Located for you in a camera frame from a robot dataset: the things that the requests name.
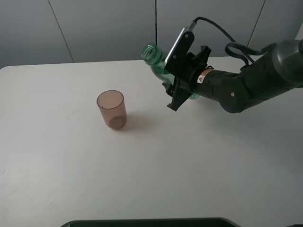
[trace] warning label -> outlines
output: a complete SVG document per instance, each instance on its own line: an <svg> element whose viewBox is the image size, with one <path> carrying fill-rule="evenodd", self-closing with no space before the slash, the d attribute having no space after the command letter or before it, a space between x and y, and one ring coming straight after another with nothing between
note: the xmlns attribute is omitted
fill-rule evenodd
<svg viewBox="0 0 303 227"><path fill-rule="evenodd" d="M203 83L203 80L205 78L205 76L210 72L212 71L212 69L207 69L207 70L204 70L201 75L198 77L198 80L197 80L197 83L198 84L202 84Z"/></svg>

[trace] plastic cup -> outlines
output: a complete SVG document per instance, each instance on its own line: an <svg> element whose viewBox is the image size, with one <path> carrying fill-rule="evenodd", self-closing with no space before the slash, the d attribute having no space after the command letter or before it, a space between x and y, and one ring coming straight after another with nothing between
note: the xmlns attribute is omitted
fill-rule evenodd
<svg viewBox="0 0 303 227"><path fill-rule="evenodd" d="M124 96L116 90L103 92L97 98L97 105L105 124L111 129L121 129L127 121Z"/></svg>

